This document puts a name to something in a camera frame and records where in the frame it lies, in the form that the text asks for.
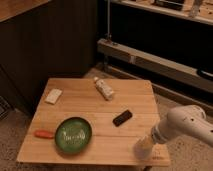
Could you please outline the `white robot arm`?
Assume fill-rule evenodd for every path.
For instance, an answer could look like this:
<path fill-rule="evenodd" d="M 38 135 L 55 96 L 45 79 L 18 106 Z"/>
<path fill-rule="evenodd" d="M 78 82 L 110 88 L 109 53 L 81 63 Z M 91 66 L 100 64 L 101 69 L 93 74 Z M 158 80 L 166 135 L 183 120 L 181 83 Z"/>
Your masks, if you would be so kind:
<path fill-rule="evenodd" d="M 151 129 L 151 137 L 158 144 L 165 144 L 182 134 L 213 147 L 213 124 L 206 121 L 206 113 L 200 106 L 174 107 Z"/>

